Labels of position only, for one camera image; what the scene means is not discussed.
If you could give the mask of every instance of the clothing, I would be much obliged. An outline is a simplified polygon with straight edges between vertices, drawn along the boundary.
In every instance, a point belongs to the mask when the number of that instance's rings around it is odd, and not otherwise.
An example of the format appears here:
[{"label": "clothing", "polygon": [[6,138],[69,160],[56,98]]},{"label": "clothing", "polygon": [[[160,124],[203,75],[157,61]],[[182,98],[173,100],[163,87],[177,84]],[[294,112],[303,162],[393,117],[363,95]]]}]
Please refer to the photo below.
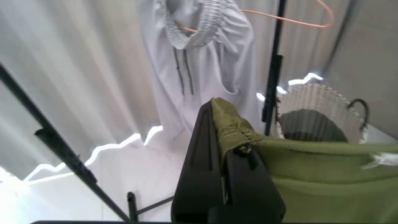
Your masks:
[{"label": "clothing", "polygon": [[398,167],[361,167],[370,154],[398,153],[398,145],[300,142],[256,133],[234,106],[212,99],[221,159],[228,150],[256,150],[286,204],[283,222],[394,223]]},{"label": "clothing", "polygon": [[254,34],[232,0],[141,0],[137,10],[160,122],[170,137],[192,132],[200,106],[218,96],[259,124]]}]

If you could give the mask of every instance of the drawstring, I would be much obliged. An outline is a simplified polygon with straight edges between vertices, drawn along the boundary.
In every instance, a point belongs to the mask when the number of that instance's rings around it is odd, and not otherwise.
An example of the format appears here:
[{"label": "drawstring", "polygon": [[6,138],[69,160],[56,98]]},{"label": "drawstring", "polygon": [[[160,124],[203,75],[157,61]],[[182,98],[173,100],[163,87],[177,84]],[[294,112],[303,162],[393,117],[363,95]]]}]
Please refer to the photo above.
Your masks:
[{"label": "drawstring", "polygon": [[177,69],[178,75],[180,77],[182,95],[185,96],[185,93],[184,93],[184,82],[182,80],[182,75],[181,75],[181,71],[180,71],[180,64],[179,64],[178,58],[177,58],[177,49],[175,47],[173,47],[173,49],[174,49],[174,60],[175,60],[176,66],[177,66],[176,69]]},{"label": "drawstring", "polygon": [[191,86],[191,95],[193,95],[192,76],[191,76],[191,71],[190,71],[190,69],[189,69],[189,64],[188,64],[187,50],[184,49],[183,52],[184,52],[185,65],[187,66],[187,71],[188,71],[189,84],[190,84],[190,86]]}]

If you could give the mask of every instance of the olive green cloth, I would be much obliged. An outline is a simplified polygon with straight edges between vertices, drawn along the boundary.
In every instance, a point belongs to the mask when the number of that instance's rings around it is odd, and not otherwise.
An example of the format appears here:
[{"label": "olive green cloth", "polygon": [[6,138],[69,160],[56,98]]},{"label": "olive green cloth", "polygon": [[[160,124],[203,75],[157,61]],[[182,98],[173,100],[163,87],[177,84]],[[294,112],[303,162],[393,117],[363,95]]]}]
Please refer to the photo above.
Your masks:
[{"label": "olive green cloth", "polygon": [[253,131],[231,103],[211,105],[221,163],[228,150],[257,150],[285,201],[284,222],[398,223],[398,167],[361,168],[398,145],[274,139]]}]

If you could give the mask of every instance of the clothing rack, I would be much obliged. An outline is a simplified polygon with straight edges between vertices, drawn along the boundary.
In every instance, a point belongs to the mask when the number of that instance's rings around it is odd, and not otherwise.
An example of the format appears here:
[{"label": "clothing rack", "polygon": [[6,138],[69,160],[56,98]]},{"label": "clothing rack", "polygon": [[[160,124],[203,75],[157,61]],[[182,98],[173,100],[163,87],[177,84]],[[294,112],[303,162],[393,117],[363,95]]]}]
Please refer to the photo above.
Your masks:
[{"label": "clothing rack", "polygon": [[[286,0],[279,0],[279,7],[277,15],[279,17],[284,16]],[[264,101],[264,108],[262,111],[262,121],[266,122],[266,129],[264,131],[265,135],[269,135],[272,122],[272,113],[275,105],[276,99],[276,87],[279,81],[279,73],[282,65],[283,56],[278,55],[280,33],[282,30],[282,20],[277,20],[275,25],[274,34],[274,45],[272,48],[271,64],[269,69],[269,76],[266,88],[266,99]],[[153,205],[150,205],[141,210],[137,210],[136,198],[132,192],[127,194],[127,203],[129,206],[129,216],[127,216],[112,199],[97,185],[97,180],[94,174],[84,165],[84,163],[79,159],[79,157],[70,149],[68,144],[59,135],[47,118],[41,113],[41,111],[36,107],[32,100],[25,94],[23,89],[18,85],[18,83],[10,76],[7,70],[0,64],[0,80],[7,86],[7,88],[12,92],[12,94],[22,103],[24,108],[36,119],[36,121],[42,126],[42,129],[35,132],[35,135],[46,144],[49,149],[68,166],[73,173],[83,181],[83,183],[92,190],[113,212],[115,212],[118,217],[125,223],[137,223],[138,214],[144,213],[150,209],[163,205],[170,202],[174,197],[167,198]],[[36,223],[65,223],[57,221],[44,221]],[[98,223],[98,222],[68,222],[68,223]]]}]

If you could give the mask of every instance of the white tag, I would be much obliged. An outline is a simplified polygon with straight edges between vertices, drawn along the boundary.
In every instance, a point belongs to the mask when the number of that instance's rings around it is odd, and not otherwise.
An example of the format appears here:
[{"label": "white tag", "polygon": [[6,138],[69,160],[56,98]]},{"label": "white tag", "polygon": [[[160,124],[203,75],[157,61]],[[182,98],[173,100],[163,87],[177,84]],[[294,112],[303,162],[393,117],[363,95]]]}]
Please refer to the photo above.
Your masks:
[{"label": "white tag", "polygon": [[362,169],[370,169],[373,167],[377,167],[379,165],[384,166],[398,166],[398,154],[397,153],[388,153],[388,152],[380,152],[377,154],[371,155],[373,157],[373,161],[365,166],[362,166]]}]

